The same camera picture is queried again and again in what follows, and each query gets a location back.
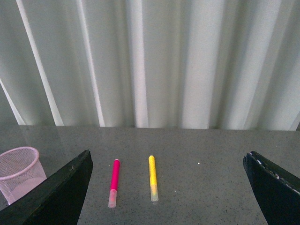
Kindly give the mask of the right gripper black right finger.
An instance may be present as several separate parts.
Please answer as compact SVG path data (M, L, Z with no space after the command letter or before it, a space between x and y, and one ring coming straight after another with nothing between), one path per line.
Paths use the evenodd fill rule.
M300 223L300 179L252 151L243 166L259 207L269 225Z

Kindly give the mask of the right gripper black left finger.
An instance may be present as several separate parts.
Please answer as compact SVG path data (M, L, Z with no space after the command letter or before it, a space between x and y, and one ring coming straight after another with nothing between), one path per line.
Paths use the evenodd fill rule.
M0 212L2 225L76 225L93 162L83 151L25 196Z

